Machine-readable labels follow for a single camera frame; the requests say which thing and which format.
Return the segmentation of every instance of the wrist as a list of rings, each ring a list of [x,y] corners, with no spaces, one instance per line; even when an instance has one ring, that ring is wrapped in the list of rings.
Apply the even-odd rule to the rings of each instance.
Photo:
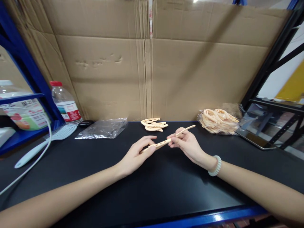
[[[126,173],[126,170],[124,169],[124,166],[119,162],[116,165],[112,166],[115,176],[119,179],[123,179],[126,176],[128,176],[128,174]]]
[[[217,163],[218,160],[215,157],[206,153],[200,162],[201,167],[210,172],[213,172],[215,170]]]

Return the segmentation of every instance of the beige plastic part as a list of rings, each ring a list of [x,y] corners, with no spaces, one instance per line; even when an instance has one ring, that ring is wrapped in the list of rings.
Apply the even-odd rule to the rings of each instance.
[[[223,109],[205,109],[198,117],[202,127],[212,134],[235,135],[239,128],[237,118]]]
[[[157,120],[160,120],[160,118],[150,118],[145,119],[141,121],[141,124],[145,126],[145,129],[147,131],[160,131],[163,132],[162,128],[165,128],[168,126],[166,122],[155,122]]]
[[[162,128],[164,127],[146,127],[146,130],[147,131],[158,131],[158,130],[161,130]]]
[[[160,120],[160,118],[150,118],[150,119],[145,119],[145,120],[142,120],[141,122],[146,122],[146,121],[157,121],[157,120]]]
[[[175,137],[179,137],[184,131],[186,131],[186,130],[188,130],[188,129],[190,129],[190,128],[194,128],[194,127],[195,127],[195,125],[192,125],[192,126],[190,126],[190,127],[185,128],[185,129],[182,130],[181,132],[177,133]],[[142,151],[140,152],[140,154],[143,153],[143,152],[145,152],[145,151],[146,151],[149,147],[151,147],[151,146],[155,146],[155,147],[156,147],[156,150],[158,150],[159,148],[163,147],[164,145],[168,144],[169,142],[171,142],[171,139],[167,139],[167,140],[165,140],[165,141],[162,141],[162,142],[159,142],[159,143],[150,145],[150,146],[148,146],[146,149],[142,150]]]
[[[236,123],[239,122],[233,115],[227,113],[227,112],[226,112],[225,110],[223,110],[223,109],[215,109],[214,111],[217,112],[218,116],[219,116],[221,119],[222,119],[222,117],[223,117],[224,119],[230,119],[230,120],[232,120],[233,122],[236,122]]]
[[[212,120],[212,121],[214,121],[214,122],[216,122],[216,123],[222,122],[221,118],[218,116],[218,113],[215,112],[215,111],[213,111],[213,110],[211,110],[211,109],[205,109],[205,110],[204,110],[204,115],[205,115],[208,119],[210,119],[210,120]]]

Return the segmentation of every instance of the metal shelf rack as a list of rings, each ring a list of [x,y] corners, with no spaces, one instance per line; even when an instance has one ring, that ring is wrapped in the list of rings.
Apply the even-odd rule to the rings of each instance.
[[[52,130],[57,129],[64,123],[64,120],[52,100],[48,84],[32,58],[14,22],[7,13],[2,0],[0,0],[0,45],[7,50],[34,93],[32,95],[1,99],[0,105],[37,98],[52,121]],[[48,127],[36,131],[18,130],[0,148],[0,155],[47,131]]]
[[[256,96],[273,71],[304,51],[304,44],[301,44],[284,58],[280,59],[299,26],[304,21],[304,1],[292,0],[287,9],[292,10],[292,13],[241,102],[245,110],[248,110],[250,105],[254,103],[266,106],[270,112],[287,111],[294,114],[294,116],[269,141],[269,143],[274,144],[296,121],[298,121],[293,135],[286,142],[280,144],[281,149],[285,149],[287,146],[292,145],[304,134],[304,126],[301,127],[304,118],[304,106],[259,99],[256,98]]]

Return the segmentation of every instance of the white bead bracelet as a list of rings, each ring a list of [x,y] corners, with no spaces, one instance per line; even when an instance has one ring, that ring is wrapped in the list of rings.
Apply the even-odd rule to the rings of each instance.
[[[208,173],[209,173],[210,176],[216,176],[219,173],[219,170],[221,169],[221,166],[222,166],[222,160],[221,160],[221,158],[219,156],[217,156],[217,155],[215,155],[214,157],[217,159],[218,163],[217,163],[216,168],[215,168],[215,170],[213,172],[209,172],[208,171]]]

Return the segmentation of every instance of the bottle label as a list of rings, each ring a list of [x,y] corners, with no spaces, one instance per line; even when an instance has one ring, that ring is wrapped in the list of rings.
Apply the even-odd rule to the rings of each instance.
[[[81,118],[81,115],[78,111],[78,108],[74,103],[70,104],[64,104],[64,105],[56,105],[59,109],[64,121],[71,122],[75,120],[79,120]]]

